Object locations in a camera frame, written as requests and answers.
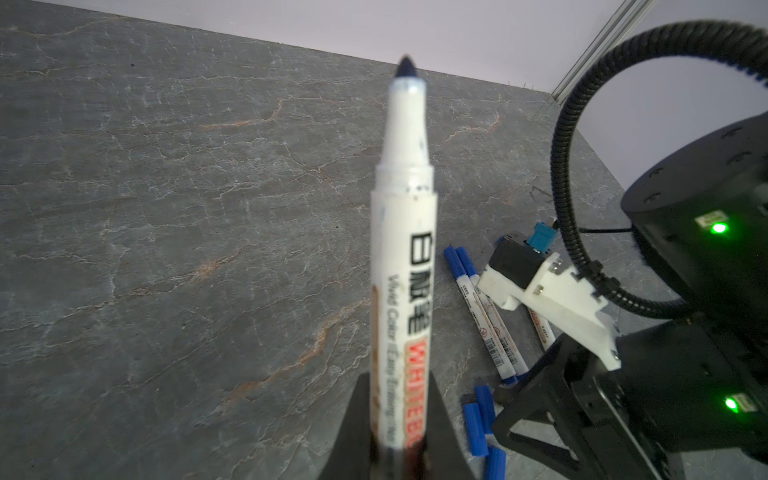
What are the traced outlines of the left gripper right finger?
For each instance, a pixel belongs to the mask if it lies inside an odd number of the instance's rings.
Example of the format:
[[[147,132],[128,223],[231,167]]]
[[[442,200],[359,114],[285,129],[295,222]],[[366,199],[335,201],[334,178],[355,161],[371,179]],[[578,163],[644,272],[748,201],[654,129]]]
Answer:
[[[435,375],[430,372],[420,479],[473,480],[474,478],[457,440]]]

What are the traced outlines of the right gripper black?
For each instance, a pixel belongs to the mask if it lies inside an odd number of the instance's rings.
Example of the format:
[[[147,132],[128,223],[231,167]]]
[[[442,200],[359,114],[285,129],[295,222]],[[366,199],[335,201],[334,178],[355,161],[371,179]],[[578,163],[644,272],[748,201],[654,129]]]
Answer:
[[[622,366],[566,380],[567,335],[513,389],[498,389],[498,443],[567,479],[672,479],[681,452],[767,458],[767,118],[692,142],[625,193],[652,269],[691,307],[622,336]],[[515,433],[552,426],[562,447]]]

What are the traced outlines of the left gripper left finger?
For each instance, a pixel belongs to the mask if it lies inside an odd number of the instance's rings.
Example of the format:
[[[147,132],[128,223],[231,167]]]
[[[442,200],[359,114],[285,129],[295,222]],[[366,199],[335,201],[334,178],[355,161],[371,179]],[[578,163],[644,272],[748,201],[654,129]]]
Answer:
[[[370,374],[354,386],[338,435],[319,480],[368,480],[371,467]]]

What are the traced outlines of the white marker pen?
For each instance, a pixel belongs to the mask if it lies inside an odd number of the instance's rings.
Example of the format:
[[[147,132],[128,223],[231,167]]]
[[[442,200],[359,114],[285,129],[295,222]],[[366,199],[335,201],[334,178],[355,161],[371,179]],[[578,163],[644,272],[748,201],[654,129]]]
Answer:
[[[543,350],[547,351],[556,341],[556,336],[549,321],[532,309],[528,309],[528,314]]]
[[[438,200],[426,91],[415,63],[404,56],[388,89],[370,197],[374,479],[417,479],[423,470]]]
[[[491,320],[481,304],[478,293],[459,259],[456,249],[452,246],[445,248],[444,256],[502,383],[504,385],[515,384],[517,372],[493,329]]]
[[[484,294],[479,288],[478,288],[478,282],[480,280],[480,275],[477,272],[477,270],[474,267],[474,264],[467,253],[467,250],[464,247],[459,247],[456,250],[456,253],[458,255],[458,258],[460,259],[463,267],[465,268],[467,274],[469,275],[469,278],[472,282],[472,284],[475,287],[475,290],[478,294],[478,297],[480,299],[480,303],[482,304],[486,315],[488,316],[496,337],[499,339],[501,346],[503,347],[503,350],[505,351],[509,362],[511,363],[511,366],[515,369],[516,372],[516,380],[520,381],[522,380],[525,375],[529,371],[529,367],[527,363],[525,362],[522,353],[518,349],[516,343],[514,342],[509,330],[507,329],[506,325],[504,324],[504,321],[502,320],[496,305],[490,300],[490,298]]]

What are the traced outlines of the blue pen cap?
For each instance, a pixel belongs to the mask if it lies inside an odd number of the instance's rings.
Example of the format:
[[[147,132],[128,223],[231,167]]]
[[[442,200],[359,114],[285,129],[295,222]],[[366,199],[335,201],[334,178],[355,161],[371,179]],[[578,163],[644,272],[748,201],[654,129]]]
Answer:
[[[492,424],[496,419],[492,390],[488,385],[478,385],[474,387],[474,393],[480,411],[483,431],[486,435],[492,435]]]
[[[466,403],[462,405],[469,451],[473,457],[486,457],[489,455],[485,429],[479,405]]]
[[[488,455],[485,459],[484,480],[505,480],[506,479],[506,452],[498,447],[488,448]]]

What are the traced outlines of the aluminium frame rails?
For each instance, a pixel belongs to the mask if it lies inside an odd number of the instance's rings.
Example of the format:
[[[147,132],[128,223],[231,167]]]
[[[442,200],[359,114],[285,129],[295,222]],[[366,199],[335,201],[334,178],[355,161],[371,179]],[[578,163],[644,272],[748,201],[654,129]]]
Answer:
[[[562,105],[579,79],[605,53],[622,42],[635,25],[657,3],[656,0],[624,0],[600,29],[578,60],[552,91],[551,96]]]

